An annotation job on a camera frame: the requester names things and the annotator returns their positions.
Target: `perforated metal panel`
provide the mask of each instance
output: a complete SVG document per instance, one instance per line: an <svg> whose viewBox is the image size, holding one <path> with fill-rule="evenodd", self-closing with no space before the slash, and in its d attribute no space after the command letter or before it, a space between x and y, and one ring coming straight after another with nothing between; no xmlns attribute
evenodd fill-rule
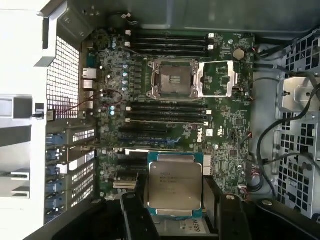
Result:
<svg viewBox="0 0 320 240"><path fill-rule="evenodd" d="M80 54L57 36L56 58L47 69L47 105L57 119L78 117Z"/></svg>
<svg viewBox="0 0 320 240"><path fill-rule="evenodd" d="M317 32L300 40L294 50L286 56L285 67L290 71L320 72L320 40ZM283 83L279 86L279 102L282 102ZM299 105L299 100L292 99ZM279 119L292 118L300 112L288 112L280 107ZM279 126L277 132L277 154L310 153L320 165L319 112L313 108L307 115ZM320 172L315 167L307 169L310 161L303 156L292 156L280 161L278 167L277 199L279 202L312 218L320 213Z"/></svg>

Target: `screw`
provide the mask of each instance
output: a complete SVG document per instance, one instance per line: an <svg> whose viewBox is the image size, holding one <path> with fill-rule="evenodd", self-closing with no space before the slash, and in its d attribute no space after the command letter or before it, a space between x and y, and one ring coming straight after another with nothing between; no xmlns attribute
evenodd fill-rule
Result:
<svg viewBox="0 0 320 240"><path fill-rule="evenodd" d="M225 198L228 200L235 200L235 196L232 196L232 195L227 195L225 196Z"/></svg>
<svg viewBox="0 0 320 240"><path fill-rule="evenodd" d="M269 200L263 200L262 203L266 206L272 206L272 202L270 202Z"/></svg>

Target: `black pcie slot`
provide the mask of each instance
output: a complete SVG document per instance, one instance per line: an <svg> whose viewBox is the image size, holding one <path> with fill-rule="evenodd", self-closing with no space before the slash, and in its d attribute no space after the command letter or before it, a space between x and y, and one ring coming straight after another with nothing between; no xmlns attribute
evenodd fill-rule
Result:
<svg viewBox="0 0 320 240"><path fill-rule="evenodd" d="M143 158L118 158L118 165L126 165L126 166L139 166L139 165L147 165L148 160Z"/></svg>
<svg viewBox="0 0 320 240"><path fill-rule="evenodd" d="M130 102L128 104L130 107L134 106L153 106L153 107L172 107L172 108L190 108L190 109L207 109L208 105L206 104L194 104L194 103L184 103L184 102L177 102L177 103L162 103L158 101L152 101L152 102Z"/></svg>
<svg viewBox="0 0 320 240"><path fill-rule="evenodd" d="M154 128L138 128L138 127L120 127L118 130L120 133L127 133L127 134L139 134L139 135L167 135L167 129L154 129Z"/></svg>
<svg viewBox="0 0 320 240"><path fill-rule="evenodd" d="M135 52L141 55L149 56L176 56L176 57L185 57L185 58L204 58L206 53L203 51L181 51L181 50L172 50L172 49L138 49L132 48Z"/></svg>
<svg viewBox="0 0 320 240"><path fill-rule="evenodd" d="M138 121L152 121L154 123L157 122L168 122L168 123L203 123L204 120L199 117L188 117L188 116L163 116L163 115L131 115L130 120L138 120Z"/></svg>
<svg viewBox="0 0 320 240"><path fill-rule="evenodd" d="M160 112L160 111L129 111L126 116L159 116L159 117L187 117L188 119L207 119L207 115L203 113L193 113L193 112Z"/></svg>
<svg viewBox="0 0 320 240"><path fill-rule="evenodd" d="M135 42L131 43L131 47L135 49L155 49L155 48L171 48L171 49L206 49L206 45L195 45L184 42Z"/></svg>

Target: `cable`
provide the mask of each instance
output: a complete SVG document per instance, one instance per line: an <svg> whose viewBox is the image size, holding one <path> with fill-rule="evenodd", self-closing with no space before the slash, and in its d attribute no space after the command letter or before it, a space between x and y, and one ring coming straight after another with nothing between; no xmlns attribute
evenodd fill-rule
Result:
<svg viewBox="0 0 320 240"><path fill-rule="evenodd" d="M66 113L66 112L68 112L68 111L71 111L72 109L75 109L75 108L81 106L82 104L85 104L86 102L92 100L92 98L93 98L94 96L96 96L96 95L98 95L98 94L101 94L101 93L105 93L105 92L114 92L114 93L117 93L117 94L119 94L119 95L121 96L121 98L120 98L119 101L113 102L113 103L108 104L108 105L104 105L104 107L109 107L109 106L111 106L111 105L118 104L118 103L120 103L120 102L123 100L123 98L124 98L124 96L122 95L121 92L116 91L116 90L113 90L113 89L107 89L107 90L103 90L103 91L98 91L98 92L96 92L95 94L93 94L92 96L88 97L86 100L80 102L79 104L77 104L77 105L75 105L75 106L73 106L73 107L71 107L71 108L69 108L69 109L67 109L67 110L61 111L61 112L62 112L62 113Z"/></svg>
<svg viewBox="0 0 320 240"><path fill-rule="evenodd" d="M320 174L320 166L316 163L316 161L314 160L313 156L308 152L305 152L305 153L299 153L299 152L287 153L287 154L278 156L278 157L276 157L275 159L273 159L271 161L265 162L264 165L271 164L271 163L280 161L280 160L285 159L285 158L293 157L293 156L305 157L317 169L317 171Z"/></svg>
<svg viewBox="0 0 320 240"><path fill-rule="evenodd" d="M136 51L134 51L134 50L132 50L132 49L130 49L130 48L128 48L128 47L124 47L123 50L124 50L124 51L127 51L127 52L130 52L130 53L133 53L133 54L135 54L135 55L138 55L138 56L140 56L140 57L147 58L146 55L142 55L142 54L140 54L140 53L138 53L138 52L136 52Z"/></svg>
<svg viewBox="0 0 320 240"><path fill-rule="evenodd" d="M261 81L261 80L270 80L270 81L274 81L274 82L277 82L277 83L281 82L279 79L276 79L276 78L273 78L273 77L259 77L256 80L253 80L253 82L255 83L255 82L258 82L258 81Z"/></svg>
<svg viewBox="0 0 320 240"><path fill-rule="evenodd" d="M288 74L288 75L292 75L293 72L292 71L289 71L288 69L286 69L285 67L283 66L278 66L276 64L263 64L263 63L255 63L253 65L254 68L258 68L258 69L277 69L277 70L280 70L282 72L284 72L285 74Z"/></svg>
<svg viewBox="0 0 320 240"><path fill-rule="evenodd" d="M267 135L268 132L270 132L274 127L283 124L283 123L287 123L287 122L291 122L291 121L295 121L295 120L299 120L302 119L308 112L309 108L310 108L310 104L311 104L311 100L312 98L315 96L315 94L320 90L320 84L318 84L316 86L316 88L314 88L310 94L310 98L305 106L305 108L303 109L303 111L295 117L290 117L290 118L284 118L284 119L280 119L275 121L273 124L271 124L266 130L264 130L264 132L261 134L261 136L258 139L257 142L257 147L256 147L256 160L257 163L260 167L260 172L262 174L262 176L265 178L266 182L269 184L271 191L272 191L272 196L273 198L276 198L276 190L273 186L273 184L271 183L270 179L268 178L268 175L266 173L266 170L264 168L264 164L263 164L263 159L261 156L261 145L262 145L262 140L264 139L264 137Z"/></svg>

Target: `pcie slot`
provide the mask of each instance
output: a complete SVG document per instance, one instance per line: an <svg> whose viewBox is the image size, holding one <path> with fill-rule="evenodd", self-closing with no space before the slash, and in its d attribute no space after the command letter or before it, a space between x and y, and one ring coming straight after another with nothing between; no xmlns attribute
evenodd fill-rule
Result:
<svg viewBox="0 0 320 240"><path fill-rule="evenodd" d="M205 122L190 122L190 121L163 121L163 120L136 120L136 119L126 119L128 123L141 123L141 124L183 124L183 125L199 125L204 126Z"/></svg>
<svg viewBox="0 0 320 240"><path fill-rule="evenodd" d="M133 128L133 127L120 127L118 130L120 133L130 133L130 134L148 134L148 135L166 135L168 134L167 129L157 129L157 128Z"/></svg>

